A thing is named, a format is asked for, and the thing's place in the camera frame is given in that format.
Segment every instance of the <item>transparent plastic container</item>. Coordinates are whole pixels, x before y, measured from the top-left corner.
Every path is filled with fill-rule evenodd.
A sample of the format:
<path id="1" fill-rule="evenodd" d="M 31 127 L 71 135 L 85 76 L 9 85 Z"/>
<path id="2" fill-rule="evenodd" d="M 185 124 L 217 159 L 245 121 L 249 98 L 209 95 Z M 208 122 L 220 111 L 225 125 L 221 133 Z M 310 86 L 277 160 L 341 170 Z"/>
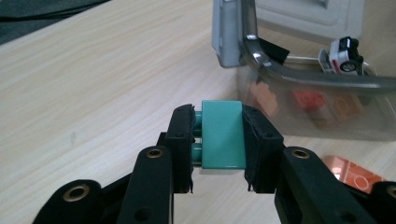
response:
<path id="1" fill-rule="evenodd" d="M 242 3 L 241 49 L 246 65 L 237 68 L 237 83 L 239 98 L 244 104 L 258 107 L 285 135 L 396 140 L 396 76 L 392 69 L 396 66 L 391 57 L 396 54 L 396 48 L 380 41 L 365 45 L 370 48 L 363 55 L 375 55 L 376 61 L 369 62 L 381 69 L 386 67 L 385 76 L 381 76 L 384 70 L 377 76 L 370 66 L 364 67 L 365 76 L 323 73 L 320 66 L 312 71 L 295 69 L 264 53 L 254 8 L 253 0 Z M 373 8 L 375 5 L 370 6 L 367 13 L 373 13 Z M 391 40 L 396 34 L 395 27 L 384 30 L 387 32 L 362 38 L 373 40 L 379 35 L 388 35 Z M 378 55 L 374 50 L 385 53 Z"/>
<path id="2" fill-rule="evenodd" d="M 323 90 L 238 68 L 242 102 L 259 108 L 286 135 L 396 140 L 396 86 L 383 93 Z"/>

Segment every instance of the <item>teal block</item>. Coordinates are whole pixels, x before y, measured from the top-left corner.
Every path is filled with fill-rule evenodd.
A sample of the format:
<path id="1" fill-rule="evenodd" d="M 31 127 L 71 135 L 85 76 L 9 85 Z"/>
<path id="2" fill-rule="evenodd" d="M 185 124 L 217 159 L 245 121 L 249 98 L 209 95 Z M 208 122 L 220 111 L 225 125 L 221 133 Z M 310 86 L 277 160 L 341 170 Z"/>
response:
<path id="1" fill-rule="evenodd" d="M 246 168 L 240 101 L 202 101 L 202 167 Z"/>

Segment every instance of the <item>orange object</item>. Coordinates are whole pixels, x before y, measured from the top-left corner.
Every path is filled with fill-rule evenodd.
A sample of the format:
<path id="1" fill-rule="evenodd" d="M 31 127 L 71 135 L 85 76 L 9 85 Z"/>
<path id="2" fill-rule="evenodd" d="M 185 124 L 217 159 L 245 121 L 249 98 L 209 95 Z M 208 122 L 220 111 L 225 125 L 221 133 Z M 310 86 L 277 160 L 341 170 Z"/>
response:
<path id="1" fill-rule="evenodd" d="M 323 95 L 316 91 L 293 91 L 293 95 L 303 110 L 318 110 L 326 104 Z"/>
<path id="2" fill-rule="evenodd" d="M 384 177 L 344 158 L 328 156 L 323 158 L 323 162 L 339 181 L 366 193 L 371 192 L 374 183 L 385 181 Z"/>

